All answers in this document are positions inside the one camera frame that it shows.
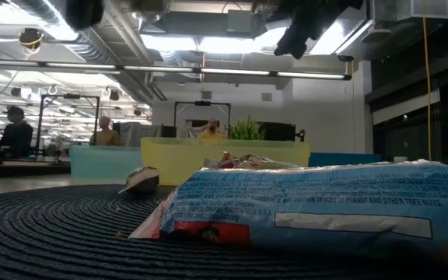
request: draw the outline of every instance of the fluorescent light fixture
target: fluorescent light fixture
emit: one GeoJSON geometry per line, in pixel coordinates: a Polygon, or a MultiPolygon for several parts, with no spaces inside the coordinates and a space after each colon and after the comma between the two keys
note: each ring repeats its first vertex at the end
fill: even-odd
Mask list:
{"type": "Polygon", "coordinates": [[[345,75],[320,74],[320,73],[299,73],[299,72],[278,72],[278,77],[288,78],[310,78],[310,79],[345,79],[345,75]]]}
{"type": "Polygon", "coordinates": [[[192,68],[186,67],[163,67],[163,66],[125,66],[125,70],[153,71],[153,72],[176,72],[192,73],[192,68]]]}
{"type": "Polygon", "coordinates": [[[42,122],[42,123],[40,123],[40,125],[47,126],[47,127],[58,127],[58,126],[60,126],[59,124],[52,124],[52,123],[47,123],[47,122],[42,122]]]}
{"type": "Polygon", "coordinates": [[[309,54],[333,54],[341,44],[345,35],[342,24],[336,20],[316,42],[309,54]]]}
{"type": "Polygon", "coordinates": [[[48,62],[46,65],[48,67],[53,67],[53,68],[115,70],[115,65],[95,65],[95,64],[85,64],[85,63],[61,63],[61,62],[48,62]]]}
{"type": "MultiPolygon", "coordinates": [[[[94,106],[90,106],[90,105],[78,105],[75,108],[78,109],[96,109],[94,106]]],[[[102,110],[120,110],[120,107],[116,107],[116,106],[100,106],[100,109],[102,110]]]]}
{"type": "Polygon", "coordinates": [[[196,43],[191,37],[141,35],[145,46],[157,51],[194,51],[196,43]]]}
{"type": "Polygon", "coordinates": [[[33,62],[33,61],[0,61],[0,65],[4,66],[20,66],[20,67],[26,67],[26,66],[39,66],[39,63],[33,62]]]}
{"type": "Polygon", "coordinates": [[[104,75],[120,75],[120,71],[109,71],[109,70],[85,70],[86,74],[104,74],[104,75]]]}
{"type": "Polygon", "coordinates": [[[279,27],[274,28],[273,30],[269,30],[266,33],[255,38],[254,43],[259,48],[274,47],[278,45],[279,40],[281,40],[283,35],[285,35],[287,29],[288,27],[279,27]]]}
{"type": "Polygon", "coordinates": [[[198,50],[210,54],[249,54],[260,49],[252,39],[206,37],[201,41],[198,50]]]}
{"type": "Polygon", "coordinates": [[[79,113],[79,114],[83,114],[83,115],[86,116],[86,117],[95,117],[95,116],[93,116],[92,114],[88,114],[88,113],[86,113],[86,112],[82,112],[82,111],[80,111],[80,110],[78,110],[77,113],[79,113]]]}
{"type": "Polygon", "coordinates": [[[49,98],[49,97],[46,97],[46,98],[44,99],[44,101],[47,101],[48,103],[51,101],[54,105],[58,105],[58,106],[63,105],[60,101],[52,100],[52,99],[49,98]]]}
{"type": "Polygon", "coordinates": [[[354,35],[352,35],[348,40],[346,40],[336,51],[335,54],[340,54],[342,51],[344,51],[348,46],[353,44],[357,38],[359,38],[366,30],[368,30],[373,25],[372,20],[368,20],[364,26],[358,30],[354,35]]]}
{"type": "Polygon", "coordinates": [[[119,123],[137,122],[141,124],[149,124],[149,122],[146,119],[113,119],[112,121],[119,123]]]}
{"type": "Polygon", "coordinates": [[[269,71],[257,71],[257,70],[240,70],[240,69],[214,69],[214,68],[202,68],[202,73],[205,74],[237,74],[237,75],[269,75],[269,71]]]}
{"type": "Polygon", "coordinates": [[[50,86],[49,89],[47,89],[47,93],[51,95],[55,95],[58,89],[56,89],[54,86],[50,86]]]}

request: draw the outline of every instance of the potted plant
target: potted plant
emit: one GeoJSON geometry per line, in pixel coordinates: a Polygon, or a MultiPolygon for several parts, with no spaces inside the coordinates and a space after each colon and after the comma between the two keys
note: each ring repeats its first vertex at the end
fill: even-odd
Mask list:
{"type": "Polygon", "coordinates": [[[228,138],[234,140],[264,140],[265,131],[261,131],[261,125],[248,116],[246,121],[238,121],[238,123],[229,127],[228,138]]]}

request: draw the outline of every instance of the person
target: person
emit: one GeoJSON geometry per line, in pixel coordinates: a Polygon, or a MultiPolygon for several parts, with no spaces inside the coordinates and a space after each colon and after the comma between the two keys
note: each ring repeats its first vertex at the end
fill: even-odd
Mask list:
{"type": "Polygon", "coordinates": [[[215,118],[210,119],[208,124],[201,128],[198,139],[224,139],[225,136],[218,131],[219,127],[219,120],[215,118]]]}
{"type": "Polygon", "coordinates": [[[6,113],[11,124],[5,127],[0,140],[0,149],[2,146],[9,146],[9,149],[5,151],[5,157],[16,159],[28,156],[33,128],[23,120],[25,114],[22,108],[11,106],[6,113]]]}
{"type": "MultiPolygon", "coordinates": [[[[119,146],[121,145],[121,137],[118,132],[110,129],[111,119],[107,116],[102,116],[98,120],[98,125],[101,131],[96,133],[96,145],[102,146],[119,146]]],[[[93,145],[93,136],[89,140],[89,144],[93,145]]]]}

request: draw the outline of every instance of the black woven mat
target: black woven mat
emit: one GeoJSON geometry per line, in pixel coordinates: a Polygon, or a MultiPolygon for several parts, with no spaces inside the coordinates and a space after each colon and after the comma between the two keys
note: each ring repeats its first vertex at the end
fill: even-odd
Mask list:
{"type": "Polygon", "coordinates": [[[448,279],[435,268],[127,240],[170,189],[149,198],[117,195],[120,189],[103,185],[0,194],[0,278],[448,279]]]}

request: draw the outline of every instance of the metal frame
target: metal frame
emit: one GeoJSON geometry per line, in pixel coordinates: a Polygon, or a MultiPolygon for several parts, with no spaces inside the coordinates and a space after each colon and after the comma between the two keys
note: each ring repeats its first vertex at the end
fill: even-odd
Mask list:
{"type": "Polygon", "coordinates": [[[211,105],[224,105],[228,108],[228,114],[227,114],[227,125],[231,125],[231,103],[213,103],[213,102],[206,102],[208,105],[198,105],[201,101],[194,101],[194,102],[188,102],[188,101],[176,101],[174,103],[174,130],[177,132],[177,126],[176,126],[176,120],[177,120],[177,105],[179,104],[193,104],[195,106],[211,106],[211,105]]]}
{"type": "Polygon", "coordinates": [[[98,131],[98,116],[100,114],[100,97],[99,96],[83,96],[79,94],[43,94],[40,96],[40,108],[39,108],[39,120],[37,122],[37,139],[36,139],[36,156],[39,153],[39,144],[40,144],[40,130],[41,130],[41,124],[43,122],[43,112],[44,112],[44,100],[48,97],[63,97],[64,99],[95,99],[96,100],[96,114],[95,114],[95,120],[94,120],[94,132],[93,132],[93,145],[96,145],[96,133],[98,131]]]}

